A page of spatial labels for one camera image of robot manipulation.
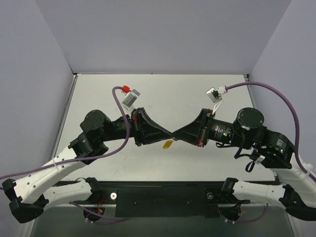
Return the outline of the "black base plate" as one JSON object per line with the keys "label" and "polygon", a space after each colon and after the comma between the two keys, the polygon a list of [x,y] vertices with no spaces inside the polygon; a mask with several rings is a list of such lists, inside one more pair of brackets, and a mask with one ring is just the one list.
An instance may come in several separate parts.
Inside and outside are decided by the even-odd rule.
{"label": "black base plate", "polygon": [[222,181],[101,181],[103,193],[80,205],[116,205],[116,217],[219,217],[219,206],[239,203]]}

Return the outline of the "yellow key tag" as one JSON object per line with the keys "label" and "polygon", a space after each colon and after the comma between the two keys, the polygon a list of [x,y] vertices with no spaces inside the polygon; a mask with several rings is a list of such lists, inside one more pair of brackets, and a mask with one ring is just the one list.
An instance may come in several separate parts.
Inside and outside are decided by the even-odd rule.
{"label": "yellow key tag", "polygon": [[164,143],[163,149],[169,149],[173,143],[173,140],[168,140]]}

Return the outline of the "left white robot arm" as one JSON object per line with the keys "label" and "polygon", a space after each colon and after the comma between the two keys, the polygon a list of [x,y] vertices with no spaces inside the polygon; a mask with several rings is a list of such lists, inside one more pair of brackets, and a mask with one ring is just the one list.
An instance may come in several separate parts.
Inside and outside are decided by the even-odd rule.
{"label": "left white robot arm", "polygon": [[99,203],[105,194],[95,178],[84,178],[70,185],[57,183],[108,152],[105,142],[134,138],[137,146],[153,144],[172,137],[170,131],[149,118],[144,108],[110,120],[102,111],[90,111],[80,124],[82,133],[57,157],[24,178],[2,183],[10,200],[9,208],[19,223],[38,218],[52,207],[74,201]]}

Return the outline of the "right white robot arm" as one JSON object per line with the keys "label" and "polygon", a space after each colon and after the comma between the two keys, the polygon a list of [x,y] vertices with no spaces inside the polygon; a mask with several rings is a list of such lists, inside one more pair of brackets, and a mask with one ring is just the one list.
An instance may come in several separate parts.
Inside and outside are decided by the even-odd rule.
{"label": "right white robot arm", "polygon": [[218,148],[236,147],[235,159],[247,157],[251,161],[246,171],[262,165],[275,172],[279,185],[249,183],[227,178],[220,191],[226,202],[237,200],[257,201],[284,209],[289,215],[304,221],[316,219],[316,183],[299,158],[294,145],[278,132],[268,130],[263,114],[255,108],[241,109],[234,122],[215,119],[215,115],[202,109],[188,125],[174,131],[172,136],[189,144],[204,147],[209,140]]}

